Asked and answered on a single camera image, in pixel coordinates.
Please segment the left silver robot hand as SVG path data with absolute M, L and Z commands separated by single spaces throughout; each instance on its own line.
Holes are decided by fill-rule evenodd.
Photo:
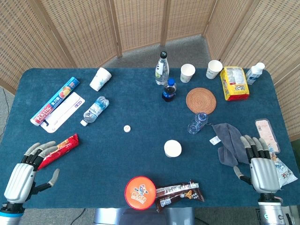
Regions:
M 59 169 L 56 169 L 52 178 L 42 185 L 35 187 L 34 180 L 44 158 L 57 149 L 55 141 L 35 143 L 27 149 L 21 162 L 14 167 L 5 189 L 4 196 L 9 203 L 24 203 L 30 195 L 54 186 L 59 176 Z

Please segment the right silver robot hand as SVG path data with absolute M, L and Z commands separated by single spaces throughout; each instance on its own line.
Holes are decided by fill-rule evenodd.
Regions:
M 264 139 L 245 135 L 241 136 L 240 140 L 246 150 L 251 176 L 245 176 L 237 166 L 234 166 L 236 176 L 253 186 L 260 194 L 276 193 L 280 189 L 278 174 Z

